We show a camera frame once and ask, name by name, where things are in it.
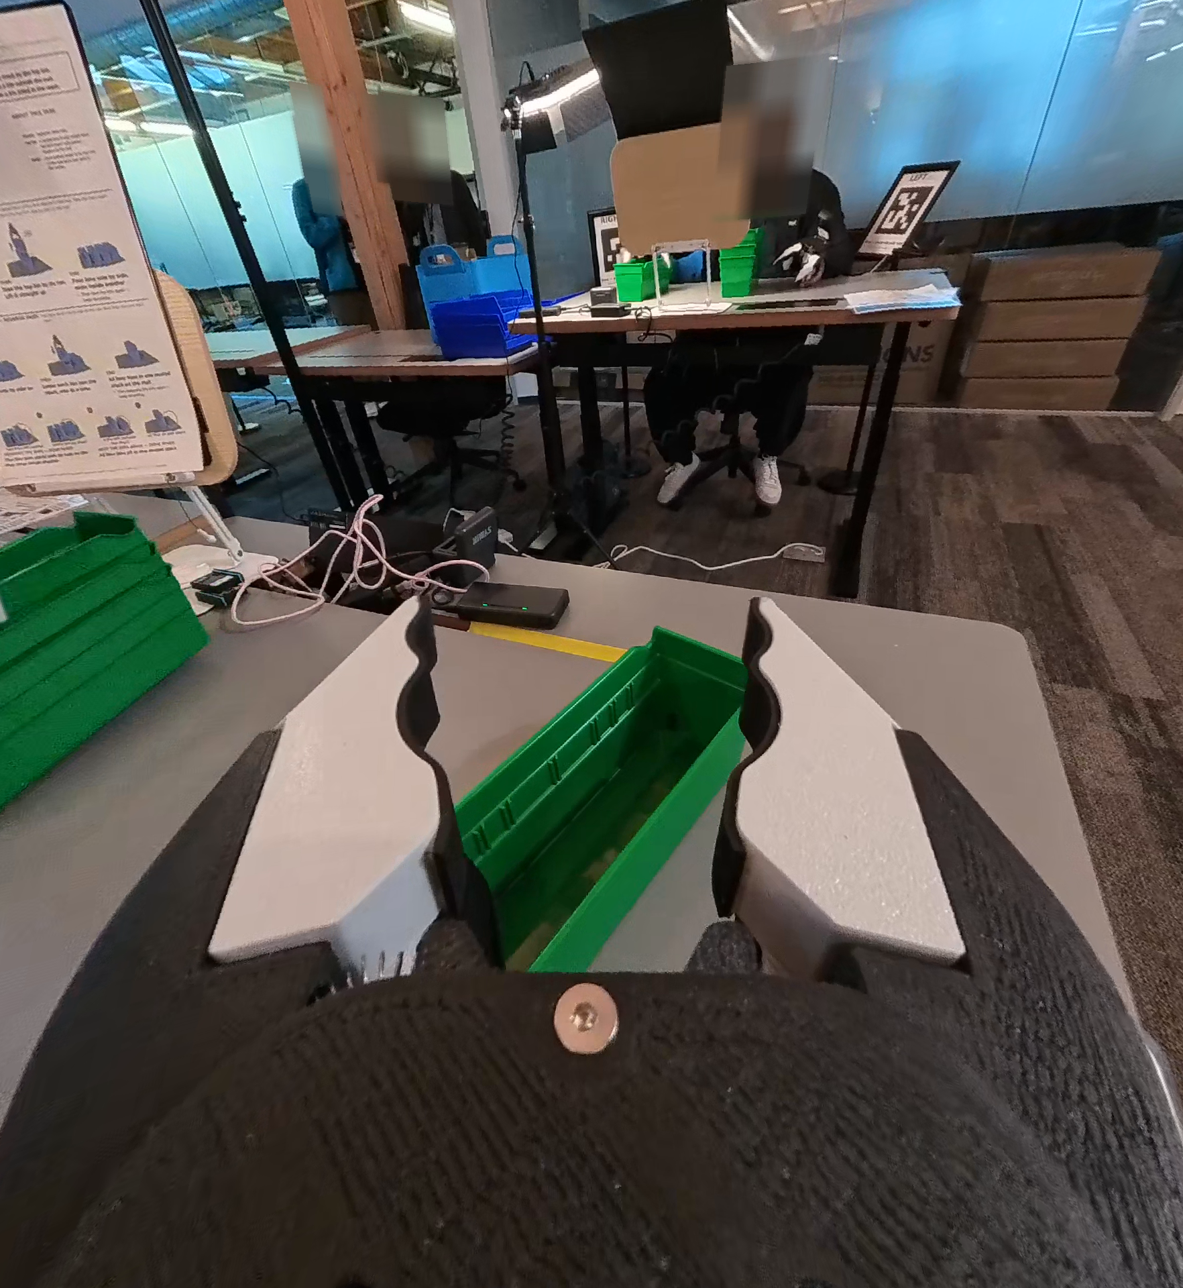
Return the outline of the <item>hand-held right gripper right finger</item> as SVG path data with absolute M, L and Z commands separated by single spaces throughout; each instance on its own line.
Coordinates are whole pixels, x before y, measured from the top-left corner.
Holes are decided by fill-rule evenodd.
M 896 719 L 770 599 L 749 608 L 743 658 L 749 754 L 712 861 L 718 915 L 795 980 L 852 949 L 963 965 Z

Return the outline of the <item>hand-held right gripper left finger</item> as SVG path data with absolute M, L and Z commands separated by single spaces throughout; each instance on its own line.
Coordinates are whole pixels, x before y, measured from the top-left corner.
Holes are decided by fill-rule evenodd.
M 279 727 L 210 955 L 327 944 L 340 965 L 415 965 L 452 919 L 498 963 L 488 880 L 463 846 L 440 729 L 432 608 L 407 601 Z

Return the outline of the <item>green plastic bin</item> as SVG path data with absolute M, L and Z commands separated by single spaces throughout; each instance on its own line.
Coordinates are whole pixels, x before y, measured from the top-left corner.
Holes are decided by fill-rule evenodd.
M 511 972 L 588 972 L 745 754 L 745 662 L 657 627 L 457 806 Z
M 0 811 L 208 647 L 131 516 L 87 512 L 0 549 Z

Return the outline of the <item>stack of blue bins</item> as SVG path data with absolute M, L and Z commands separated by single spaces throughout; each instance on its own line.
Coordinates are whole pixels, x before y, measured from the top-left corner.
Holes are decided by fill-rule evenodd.
M 432 340 L 444 359 L 511 359 L 536 342 L 513 323 L 532 311 L 532 265 L 513 234 L 488 242 L 484 259 L 453 246 L 429 246 L 417 267 Z

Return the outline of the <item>black power bank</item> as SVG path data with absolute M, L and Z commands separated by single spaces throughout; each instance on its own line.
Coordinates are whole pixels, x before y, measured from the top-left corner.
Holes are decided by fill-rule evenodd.
M 465 622 L 509 627 L 515 631 L 555 631 L 567 618 L 567 589 L 524 587 L 478 579 L 465 589 L 453 614 Z

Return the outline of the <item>yellow tape strip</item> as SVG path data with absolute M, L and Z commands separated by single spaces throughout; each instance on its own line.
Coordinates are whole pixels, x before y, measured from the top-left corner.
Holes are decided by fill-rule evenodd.
M 473 622 L 471 633 L 484 639 L 515 643 L 536 650 L 586 658 L 609 666 L 616 664 L 628 652 L 620 647 L 607 647 L 603 643 L 590 643 L 582 639 L 551 635 L 545 631 L 526 631 L 521 627 L 507 627 L 492 622 Z

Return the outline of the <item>black zip case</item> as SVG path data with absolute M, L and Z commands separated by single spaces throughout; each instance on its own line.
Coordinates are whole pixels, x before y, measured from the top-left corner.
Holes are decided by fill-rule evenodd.
M 465 560 L 492 570 L 499 551 L 499 514 L 494 507 L 452 509 L 444 522 L 444 539 L 436 547 L 446 560 Z

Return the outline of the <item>instruction poster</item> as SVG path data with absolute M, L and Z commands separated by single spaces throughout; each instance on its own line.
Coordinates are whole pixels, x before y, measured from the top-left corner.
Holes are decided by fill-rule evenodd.
M 189 486 L 202 424 L 62 3 L 0 10 L 0 484 Z

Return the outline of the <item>black office chair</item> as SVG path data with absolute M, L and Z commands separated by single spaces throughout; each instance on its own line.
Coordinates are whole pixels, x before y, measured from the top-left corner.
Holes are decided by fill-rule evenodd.
M 379 405 L 377 424 L 407 441 L 432 443 L 434 464 L 413 478 L 421 480 L 429 472 L 446 470 L 450 501 L 455 505 L 469 466 L 505 476 L 519 493 L 528 489 L 511 463 L 511 447 L 480 449 L 463 443 L 471 438 L 475 424 L 499 418 L 507 411 L 509 384 L 505 378 L 421 378 L 390 384 L 388 397 Z
M 716 476 L 745 478 L 754 489 L 754 512 L 758 518 L 768 518 L 781 503 L 785 484 L 783 470 L 791 470 L 799 486 L 810 484 L 810 472 L 800 463 L 789 461 L 787 453 L 799 440 L 808 418 L 808 407 L 793 405 L 787 413 L 785 434 L 787 441 L 779 443 L 779 453 L 768 457 L 762 447 L 745 445 L 741 440 L 741 415 L 726 413 L 722 422 L 722 441 L 718 447 L 697 451 L 695 474 L 685 484 L 678 497 L 678 505 L 707 482 Z

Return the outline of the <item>black floor lamp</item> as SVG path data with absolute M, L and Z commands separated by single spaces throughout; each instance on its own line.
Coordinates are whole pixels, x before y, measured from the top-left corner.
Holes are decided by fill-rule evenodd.
M 354 455 L 350 451 L 338 453 L 338 447 L 327 428 L 327 424 L 321 420 L 317 399 L 313 397 L 313 388 L 302 374 L 302 369 L 298 365 L 298 359 L 294 355 L 294 346 L 290 342 L 289 330 L 283 325 L 283 319 L 279 315 L 279 309 L 275 307 L 275 302 L 271 300 L 271 290 L 267 277 L 262 271 L 262 263 L 258 257 L 258 252 L 250 240 L 248 229 L 246 229 L 246 217 L 243 211 L 243 206 L 235 198 L 235 192 L 229 185 L 229 177 L 223 169 L 223 164 L 220 160 L 220 154 L 214 146 L 214 139 L 208 131 L 208 123 L 204 119 L 204 114 L 200 110 L 197 93 L 193 89 L 193 83 L 189 79 L 189 73 L 183 68 L 183 58 L 181 50 L 177 49 L 177 43 L 172 37 L 172 31 L 168 27 L 166 12 L 160 3 L 141 3 L 141 10 L 145 14 L 145 20 L 151 27 L 151 33 L 156 41 L 158 54 L 162 56 L 162 62 L 166 64 L 166 72 L 170 81 L 174 83 L 174 89 L 177 91 L 177 100 L 183 112 L 185 121 L 193 129 L 193 137 L 197 142 L 197 150 L 200 154 L 202 165 L 208 173 L 208 181 L 214 188 L 216 202 L 220 204 L 220 210 L 227 221 L 231 238 L 235 242 L 235 248 L 241 256 L 241 261 L 246 269 L 246 277 L 252 288 L 252 294 L 258 300 L 258 305 L 262 309 L 262 317 L 271 332 L 271 340 L 275 342 L 275 351 L 279 355 L 279 361 L 285 369 L 285 378 L 292 386 L 292 392 L 298 399 L 298 407 L 302 411 L 302 417 L 306 420 L 306 426 L 310 430 L 313 447 L 321 459 L 321 464 L 327 472 L 329 484 L 333 487 L 333 493 L 338 501 L 340 509 L 356 509 L 358 503 L 361 501 L 359 497 L 359 474 L 358 466 L 354 461 Z

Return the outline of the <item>long wooden-edged desk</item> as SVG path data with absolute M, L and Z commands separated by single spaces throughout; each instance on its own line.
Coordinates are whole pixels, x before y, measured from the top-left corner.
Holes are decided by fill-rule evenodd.
M 553 367 L 576 372 L 593 367 L 595 372 L 614 367 L 659 367 L 668 361 L 676 342 L 695 349 L 695 355 L 720 363 L 795 363 L 818 367 L 825 363 L 822 344 L 825 330 L 864 326 L 875 330 L 875 348 L 883 344 L 887 325 L 896 325 L 891 361 L 879 390 L 868 428 L 856 499 L 831 545 L 829 595 L 839 601 L 856 601 L 862 579 L 862 556 L 868 522 L 873 509 L 891 418 L 902 376 L 902 359 L 910 326 L 923 317 L 958 317 L 960 309 L 906 311 L 856 315 L 843 296 L 868 290 L 900 290 L 927 282 L 950 284 L 942 269 L 906 269 L 870 273 L 860 279 L 837 279 L 816 288 L 762 282 L 751 298 L 708 298 L 699 284 L 676 286 L 661 300 L 618 305 L 605 313 L 591 302 L 591 294 L 568 298 L 551 307 L 549 319 Z M 534 313 L 524 311 L 513 323 L 515 334 L 534 334 Z
M 285 378 L 269 328 L 208 332 L 208 344 L 227 394 L 264 390 L 269 380 Z M 369 405 L 388 397 L 392 382 L 421 378 L 511 378 L 536 372 L 536 342 L 511 359 L 444 359 L 429 330 L 377 332 L 367 328 L 296 328 L 289 330 L 302 374 L 313 388 L 321 420 L 338 453 L 354 455 L 359 474 L 359 497 L 369 501 L 384 486 L 394 486 L 402 503 L 421 480 L 392 482 L 390 468 L 375 438 Z

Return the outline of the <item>cardboard box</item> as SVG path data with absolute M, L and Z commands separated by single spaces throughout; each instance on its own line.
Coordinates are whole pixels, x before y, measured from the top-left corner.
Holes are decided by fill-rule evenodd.
M 898 407 L 931 407 L 940 399 L 940 378 L 956 323 L 956 317 L 937 313 L 912 323 L 896 392 Z M 873 328 L 825 330 L 820 353 L 825 363 L 814 371 L 808 403 L 856 407 L 866 390 L 875 399 L 891 361 L 896 330 L 896 325 L 887 325 L 881 348 L 875 348 Z

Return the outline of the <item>white papers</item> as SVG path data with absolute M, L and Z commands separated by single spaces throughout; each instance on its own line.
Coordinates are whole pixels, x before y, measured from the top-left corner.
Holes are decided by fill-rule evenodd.
M 856 315 L 960 309 L 962 296 L 952 284 L 927 282 L 914 288 L 877 288 L 843 296 Z

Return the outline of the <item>framed fiducial tag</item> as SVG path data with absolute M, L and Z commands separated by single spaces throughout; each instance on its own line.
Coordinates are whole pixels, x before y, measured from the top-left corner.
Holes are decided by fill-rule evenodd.
M 616 286 L 616 267 L 634 259 L 624 250 L 618 233 L 618 213 L 613 208 L 588 213 L 588 234 L 593 259 L 593 288 Z
M 960 167 L 962 162 L 954 160 L 900 169 L 879 202 L 856 256 L 864 261 L 893 261 L 914 254 L 923 225 Z

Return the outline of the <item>tan board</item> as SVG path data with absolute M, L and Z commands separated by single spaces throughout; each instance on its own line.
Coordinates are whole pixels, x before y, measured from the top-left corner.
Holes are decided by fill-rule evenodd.
M 731 250 L 751 231 L 747 165 L 722 125 L 622 139 L 613 150 L 620 246 L 634 257 L 680 244 Z

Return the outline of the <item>black light stand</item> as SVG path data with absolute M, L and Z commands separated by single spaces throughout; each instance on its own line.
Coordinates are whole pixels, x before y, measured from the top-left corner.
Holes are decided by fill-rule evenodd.
M 515 146 L 524 252 L 530 259 L 530 296 L 538 357 L 538 399 L 549 501 L 526 553 L 542 560 L 576 560 L 595 551 L 609 553 L 601 535 L 618 516 L 624 495 L 616 466 L 607 455 L 601 401 L 593 367 L 578 369 L 582 403 L 582 453 L 568 464 L 567 438 L 553 382 L 553 344 L 536 250 L 536 219 L 530 194 L 530 160 L 565 146 L 609 121 L 601 73 L 591 60 L 559 68 L 544 77 L 528 72 L 503 106 L 503 133 Z

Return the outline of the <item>black panel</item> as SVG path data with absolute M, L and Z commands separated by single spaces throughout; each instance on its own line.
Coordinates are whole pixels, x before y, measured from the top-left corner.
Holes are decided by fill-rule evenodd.
M 672 3 L 584 29 L 618 141 L 722 121 L 733 49 L 726 3 Z

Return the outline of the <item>plain wooden post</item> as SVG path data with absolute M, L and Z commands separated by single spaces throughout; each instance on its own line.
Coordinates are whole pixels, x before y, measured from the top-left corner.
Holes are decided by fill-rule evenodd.
M 289 3 L 308 83 L 323 96 L 344 217 L 356 240 L 377 325 L 407 330 L 407 246 L 381 173 L 369 87 L 346 3 Z

